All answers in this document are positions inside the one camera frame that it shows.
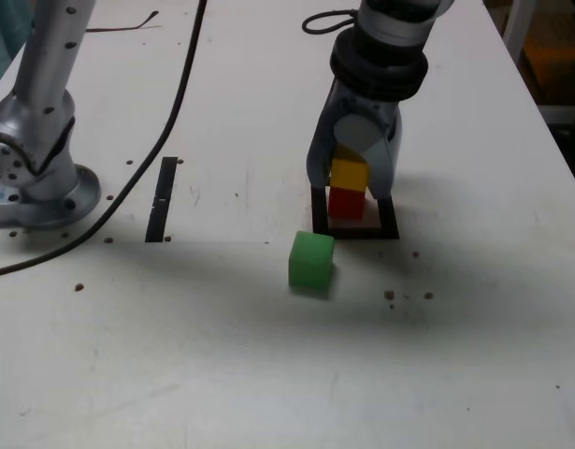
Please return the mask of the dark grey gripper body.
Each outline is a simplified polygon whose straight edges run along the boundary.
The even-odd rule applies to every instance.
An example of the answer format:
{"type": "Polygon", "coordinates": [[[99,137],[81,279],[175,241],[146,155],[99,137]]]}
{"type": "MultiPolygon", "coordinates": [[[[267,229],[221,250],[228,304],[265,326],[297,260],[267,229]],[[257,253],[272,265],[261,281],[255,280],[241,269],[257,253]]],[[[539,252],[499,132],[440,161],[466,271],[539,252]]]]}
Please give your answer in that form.
{"type": "Polygon", "coordinates": [[[393,120],[399,112],[397,102],[382,102],[357,94],[343,83],[336,84],[339,102],[348,113],[366,114],[378,120],[393,120]]]}

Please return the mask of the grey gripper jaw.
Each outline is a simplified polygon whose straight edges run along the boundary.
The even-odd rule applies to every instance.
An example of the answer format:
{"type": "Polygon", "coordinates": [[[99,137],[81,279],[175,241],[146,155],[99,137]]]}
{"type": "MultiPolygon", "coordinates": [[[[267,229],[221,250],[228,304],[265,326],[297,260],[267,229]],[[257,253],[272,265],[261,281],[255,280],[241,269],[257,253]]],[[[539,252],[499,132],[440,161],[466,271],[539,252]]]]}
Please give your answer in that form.
{"type": "Polygon", "coordinates": [[[332,86],[319,116],[307,156],[306,169],[312,187],[325,186],[337,145],[334,126],[347,111],[347,91],[342,86],[332,86]]]}
{"type": "Polygon", "coordinates": [[[391,195],[401,142],[401,115],[381,130],[369,118],[348,114],[334,126],[337,143],[361,156],[368,165],[368,189],[377,200],[391,195]]]}

